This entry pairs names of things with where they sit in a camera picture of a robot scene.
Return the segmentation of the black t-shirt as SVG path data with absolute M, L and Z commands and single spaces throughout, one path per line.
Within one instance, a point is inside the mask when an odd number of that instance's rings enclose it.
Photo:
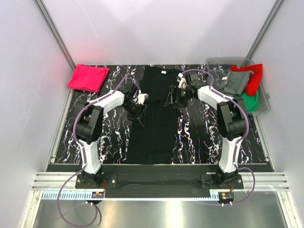
M 170 164 L 175 146 L 179 110 L 165 102 L 170 86 L 177 85 L 178 69 L 146 66 L 140 81 L 145 100 L 141 124 L 132 124 L 126 152 L 126 164 Z

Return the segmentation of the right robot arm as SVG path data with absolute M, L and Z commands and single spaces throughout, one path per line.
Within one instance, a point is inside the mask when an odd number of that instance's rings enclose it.
M 237 180 L 240 168 L 237 165 L 242 141 L 249 132 L 249 120 L 242 98 L 232 98 L 204 85 L 198 78 L 199 70 L 186 70 L 177 75 L 177 84 L 171 85 L 165 106 L 187 107 L 188 100 L 197 99 L 212 106 L 217 111 L 217 128 L 222 137 L 222 153 L 215 176 L 207 183 L 227 188 Z

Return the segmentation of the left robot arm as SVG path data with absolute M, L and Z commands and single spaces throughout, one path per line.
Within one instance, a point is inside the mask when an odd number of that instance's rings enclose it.
M 98 139 L 103 130 L 104 115 L 109 111 L 122 107 L 127 112 L 128 120 L 143 126 L 144 102 L 149 98 L 137 85 L 130 89 L 118 88 L 106 95 L 89 102 L 76 105 L 76 116 L 72 126 L 72 134 L 79 145 L 82 168 L 77 172 L 77 183 L 92 188 L 104 187 L 102 165 L 98 158 Z

